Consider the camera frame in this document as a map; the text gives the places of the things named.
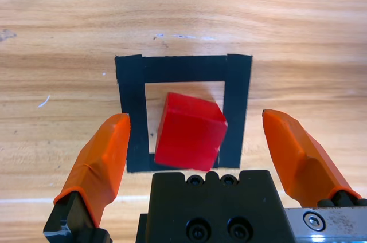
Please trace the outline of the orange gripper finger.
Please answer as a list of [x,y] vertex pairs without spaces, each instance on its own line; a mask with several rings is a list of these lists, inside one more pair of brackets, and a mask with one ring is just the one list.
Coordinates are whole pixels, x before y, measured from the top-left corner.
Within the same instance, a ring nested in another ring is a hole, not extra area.
[[322,200],[333,206],[359,204],[361,195],[300,122],[273,109],[265,109],[262,118],[271,158],[288,196],[301,207],[317,207]]
[[120,188],[130,131],[129,114],[113,115],[81,149],[44,226],[49,242],[112,242],[100,222]]

